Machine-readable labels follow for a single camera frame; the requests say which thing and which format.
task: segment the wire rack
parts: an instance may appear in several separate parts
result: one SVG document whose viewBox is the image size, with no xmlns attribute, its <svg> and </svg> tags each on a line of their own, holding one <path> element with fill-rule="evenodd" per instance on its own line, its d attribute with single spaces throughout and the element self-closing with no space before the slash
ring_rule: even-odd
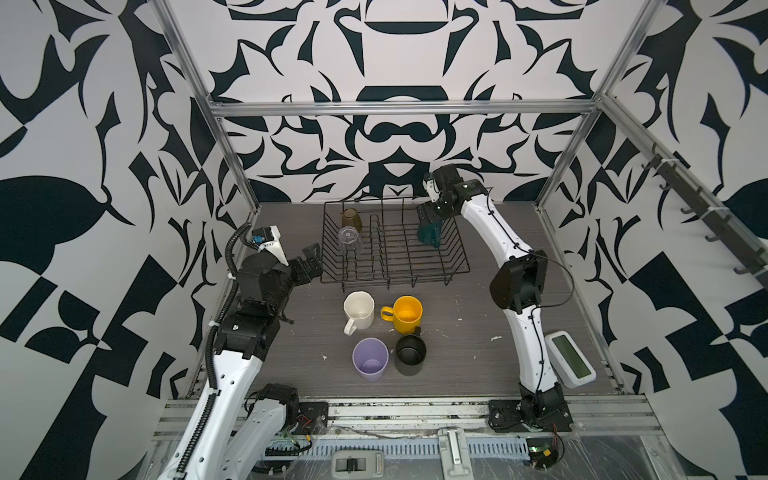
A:
<svg viewBox="0 0 768 480">
<path fill-rule="evenodd" d="M 341 283 L 342 291 L 360 285 L 442 281 L 469 271 L 462 235 L 453 218 L 444 220 L 440 248 L 416 237 L 419 216 L 412 198 L 326 202 L 323 208 L 322 283 Z M 354 208 L 362 220 L 362 252 L 341 252 L 342 212 Z"/>
</svg>

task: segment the white mug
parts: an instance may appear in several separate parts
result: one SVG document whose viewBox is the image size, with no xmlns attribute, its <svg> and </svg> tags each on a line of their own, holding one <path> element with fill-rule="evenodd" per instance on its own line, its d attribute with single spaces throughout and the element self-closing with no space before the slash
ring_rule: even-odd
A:
<svg viewBox="0 0 768 480">
<path fill-rule="evenodd" d="M 368 292 L 352 292 L 344 300 L 344 313 L 346 313 L 346 326 L 344 333 L 352 335 L 355 330 L 363 330 L 373 323 L 373 310 L 375 310 L 373 297 Z"/>
</svg>

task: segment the mug handle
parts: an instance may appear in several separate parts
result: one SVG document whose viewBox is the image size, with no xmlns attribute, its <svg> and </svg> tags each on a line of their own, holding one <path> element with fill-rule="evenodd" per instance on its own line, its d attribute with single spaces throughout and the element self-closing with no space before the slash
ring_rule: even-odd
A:
<svg viewBox="0 0 768 480">
<path fill-rule="evenodd" d="M 357 330 L 357 327 L 355 326 L 355 320 L 349 319 L 346 322 L 346 325 L 344 326 L 344 334 L 347 336 L 351 336 L 355 330 Z"/>
<path fill-rule="evenodd" d="M 395 321 L 395 310 L 391 306 L 382 307 L 382 320 L 386 320 L 387 322 Z"/>
</svg>

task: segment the black mug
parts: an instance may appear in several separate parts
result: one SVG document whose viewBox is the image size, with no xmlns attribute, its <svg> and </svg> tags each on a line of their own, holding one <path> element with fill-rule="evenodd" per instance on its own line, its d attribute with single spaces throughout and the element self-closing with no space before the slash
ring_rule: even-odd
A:
<svg viewBox="0 0 768 480">
<path fill-rule="evenodd" d="M 427 345 L 421 339 L 422 329 L 416 327 L 410 335 L 403 336 L 395 345 L 395 368 L 405 376 L 421 372 L 427 357 Z"/>
</svg>

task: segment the black and white pattern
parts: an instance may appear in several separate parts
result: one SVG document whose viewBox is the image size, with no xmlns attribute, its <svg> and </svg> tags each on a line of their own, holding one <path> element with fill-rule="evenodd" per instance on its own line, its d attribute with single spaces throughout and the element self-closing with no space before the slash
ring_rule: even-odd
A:
<svg viewBox="0 0 768 480">
<path fill-rule="evenodd" d="M 670 0 L 615 94 L 768 239 L 768 6 Z"/>
<path fill-rule="evenodd" d="M 173 0 L 214 100 L 589 97 L 635 0 Z"/>
<path fill-rule="evenodd" d="M 0 38 L 2 477 L 135 475 L 248 207 L 145 0 L 4 2 Z"/>
<path fill-rule="evenodd" d="M 763 238 L 765 15 L 754 0 L 670 0 L 618 89 Z M 768 430 L 768 293 L 733 272 L 733 255 L 704 239 L 707 227 L 645 163 L 602 116 L 547 205 L 557 241 L 624 379 L 648 396 L 687 473 L 766 475 L 753 445 Z"/>
<path fill-rule="evenodd" d="M 228 118 L 260 201 L 425 196 L 424 174 L 458 164 L 494 200 L 535 200 L 578 114 Z"/>
</svg>

